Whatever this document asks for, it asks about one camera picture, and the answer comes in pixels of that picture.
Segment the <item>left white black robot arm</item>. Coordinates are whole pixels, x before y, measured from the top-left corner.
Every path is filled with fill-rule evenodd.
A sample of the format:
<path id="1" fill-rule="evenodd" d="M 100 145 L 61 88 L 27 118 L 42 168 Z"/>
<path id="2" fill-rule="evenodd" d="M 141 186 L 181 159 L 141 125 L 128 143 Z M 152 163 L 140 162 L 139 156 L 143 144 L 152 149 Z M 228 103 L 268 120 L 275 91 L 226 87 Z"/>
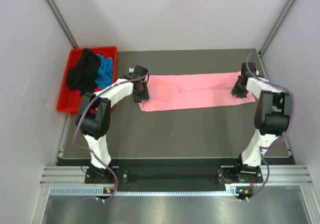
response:
<path id="1" fill-rule="evenodd" d="M 122 99 L 132 96 L 135 103 L 149 100 L 147 83 L 150 72 L 136 65 L 129 68 L 115 83 L 95 93 L 85 93 L 76 118 L 76 131 L 72 138 L 76 140 L 80 132 L 87 142 L 91 161 L 85 171 L 86 184 L 108 184 L 116 180 L 110 167 L 112 158 L 108 151 L 107 132 L 111 124 L 111 109 Z"/>

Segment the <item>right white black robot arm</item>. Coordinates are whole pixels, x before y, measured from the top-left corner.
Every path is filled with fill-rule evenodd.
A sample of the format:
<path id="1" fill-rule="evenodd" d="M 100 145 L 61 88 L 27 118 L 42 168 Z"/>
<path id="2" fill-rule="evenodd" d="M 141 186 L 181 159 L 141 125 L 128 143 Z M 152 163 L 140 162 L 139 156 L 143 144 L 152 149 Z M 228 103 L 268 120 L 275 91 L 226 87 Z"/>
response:
<path id="1" fill-rule="evenodd" d="M 232 96 L 240 99 L 249 93 L 257 99 L 253 120 L 255 132 L 233 169 L 233 176 L 239 182 L 259 175 L 262 158 L 290 127 L 293 110 L 292 96 L 260 76 L 253 62 L 241 64 L 241 73 L 231 91 Z"/>

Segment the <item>pink t shirt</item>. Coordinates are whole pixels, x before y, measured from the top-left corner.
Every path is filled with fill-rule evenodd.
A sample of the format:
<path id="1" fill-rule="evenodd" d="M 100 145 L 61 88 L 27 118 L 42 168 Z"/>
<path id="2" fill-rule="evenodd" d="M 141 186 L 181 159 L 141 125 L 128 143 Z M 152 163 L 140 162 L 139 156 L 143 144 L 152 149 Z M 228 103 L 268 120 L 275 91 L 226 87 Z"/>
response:
<path id="1" fill-rule="evenodd" d="M 147 84 L 149 100 L 139 104 L 143 112 L 236 106 L 254 103 L 232 96 L 239 72 L 187 75 L 151 75 Z"/>

